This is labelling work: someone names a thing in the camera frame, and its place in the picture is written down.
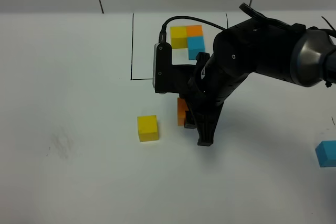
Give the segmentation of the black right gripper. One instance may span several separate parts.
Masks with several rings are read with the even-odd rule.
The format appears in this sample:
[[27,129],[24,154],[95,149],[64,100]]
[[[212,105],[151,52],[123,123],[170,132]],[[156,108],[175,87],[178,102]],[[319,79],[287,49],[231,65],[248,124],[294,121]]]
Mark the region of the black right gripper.
[[184,77],[181,82],[186,86],[180,95],[185,100],[184,128],[197,128],[199,146],[213,144],[224,101],[249,75],[234,66],[231,56],[203,52],[198,54],[196,64],[180,65]]

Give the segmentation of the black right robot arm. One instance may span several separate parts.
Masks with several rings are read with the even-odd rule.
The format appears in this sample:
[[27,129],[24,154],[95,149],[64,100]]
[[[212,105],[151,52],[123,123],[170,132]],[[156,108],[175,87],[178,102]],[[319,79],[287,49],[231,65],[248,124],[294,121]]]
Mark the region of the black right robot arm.
[[267,77],[311,87],[335,83],[333,29],[288,25],[266,17],[247,4],[249,19],[220,32],[211,55],[200,53],[184,96],[197,128],[199,146],[210,146],[224,101],[248,77]]

